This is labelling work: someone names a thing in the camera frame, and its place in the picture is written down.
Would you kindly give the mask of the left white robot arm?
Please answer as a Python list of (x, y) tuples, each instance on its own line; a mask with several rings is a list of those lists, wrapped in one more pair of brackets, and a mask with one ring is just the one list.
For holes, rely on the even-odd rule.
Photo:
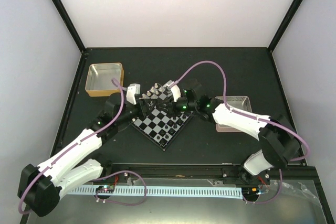
[(92, 120), (75, 140), (53, 157), (37, 166), (28, 164), (21, 173), (18, 211), (24, 215), (22, 205), (43, 217), (49, 214), (73, 189), (91, 180), (108, 181), (113, 174), (111, 166), (101, 156), (86, 156), (99, 149), (118, 132), (119, 125), (148, 116), (157, 104), (154, 99), (138, 99), (135, 104), (121, 100), (113, 104), (108, 100), (104, 109)]

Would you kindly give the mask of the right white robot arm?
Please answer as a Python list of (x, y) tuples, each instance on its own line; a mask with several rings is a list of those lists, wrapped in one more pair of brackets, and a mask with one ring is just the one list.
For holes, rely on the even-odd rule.
[(282, 115), (273, 118), (238, 109), (225, 103), (224, 99), (206, 95), (196, 80), (192, 81), (189, 89), (180, 90), (173, 81), (169, 81), (160, 90), (168, 92), (168, 96), (157, 105), (168, 115), (193, 113), (203, 121), (227, 125), (259, 142), (260, 150), (246, 158), (238, 169), (239, 179), (244, 184), (252, 183), (268, 169), (286, 168), (301, 146), (288, 120)]

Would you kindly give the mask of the black white chess board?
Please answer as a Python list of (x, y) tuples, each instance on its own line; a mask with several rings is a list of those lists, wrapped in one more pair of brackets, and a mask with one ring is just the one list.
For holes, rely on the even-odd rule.
[(136, 119), (132, 126), (163, 151), (177, 137), (183, 127), (192, 119), (191, 112), (180, 112), (169, 117), (157, 108), (145, 119)]

